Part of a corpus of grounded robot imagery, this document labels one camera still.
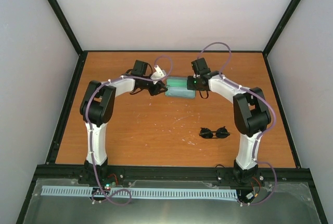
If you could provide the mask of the grey green glasses case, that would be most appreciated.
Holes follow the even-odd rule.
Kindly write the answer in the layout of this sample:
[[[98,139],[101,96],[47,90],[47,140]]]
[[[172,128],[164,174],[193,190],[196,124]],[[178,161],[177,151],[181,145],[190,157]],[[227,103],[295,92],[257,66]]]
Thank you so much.
[[[166,80],[165,96],[194,99],[195,91],[187,88],[186,77],[168,77]]]

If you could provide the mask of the black round sunglasses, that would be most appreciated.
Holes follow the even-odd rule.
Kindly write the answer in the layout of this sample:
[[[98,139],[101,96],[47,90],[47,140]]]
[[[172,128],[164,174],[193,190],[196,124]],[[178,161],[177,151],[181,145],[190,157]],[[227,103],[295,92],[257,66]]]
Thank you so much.
[[[208,128],[201,128],[199,136],[204,139],[225,139],[230,136],[226,127],[220,127],[215,131]]]

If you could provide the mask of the light blue cleaning cloth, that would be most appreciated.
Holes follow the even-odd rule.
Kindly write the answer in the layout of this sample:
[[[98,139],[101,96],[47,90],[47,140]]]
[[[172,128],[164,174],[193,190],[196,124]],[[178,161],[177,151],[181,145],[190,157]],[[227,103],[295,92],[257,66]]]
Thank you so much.
[[[195,98],[195,91],[188,90],[186,88],[170,87],[165,92],[166,96],[170,97],[182,97],[182,98]]]

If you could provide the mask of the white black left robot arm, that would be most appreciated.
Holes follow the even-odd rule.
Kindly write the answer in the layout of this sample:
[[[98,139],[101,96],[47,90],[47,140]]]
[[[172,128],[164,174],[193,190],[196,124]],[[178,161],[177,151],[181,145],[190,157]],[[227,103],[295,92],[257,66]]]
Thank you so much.
[[[84,167],[92,180],[104,183],[108,178],[108,158],[106,152],[106,129],[110,121],[115,98],[135,90],[147,90],[151,96],[167,90],[163,80],[170,72],[154,63],[151,73],[147,74],[149,63],[136,60],[133,68],[114,80],[105,82],[91,81],[88,84],[80,106],[87,129],[87,156]]]

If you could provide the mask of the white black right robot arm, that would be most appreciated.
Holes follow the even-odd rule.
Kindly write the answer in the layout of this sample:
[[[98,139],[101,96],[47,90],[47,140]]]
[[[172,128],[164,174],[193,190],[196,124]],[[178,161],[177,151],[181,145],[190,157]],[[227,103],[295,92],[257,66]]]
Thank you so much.
[[[187,77],[189,90],[214,92],[233,104],[234,122],[240,133],[233,175],[237,183],[245,183],[257,173],[260,141],[272,120],[263,91],[244,87],[218,71],[211,71],[204,58],[192,61],[191,67],[194,74]]]

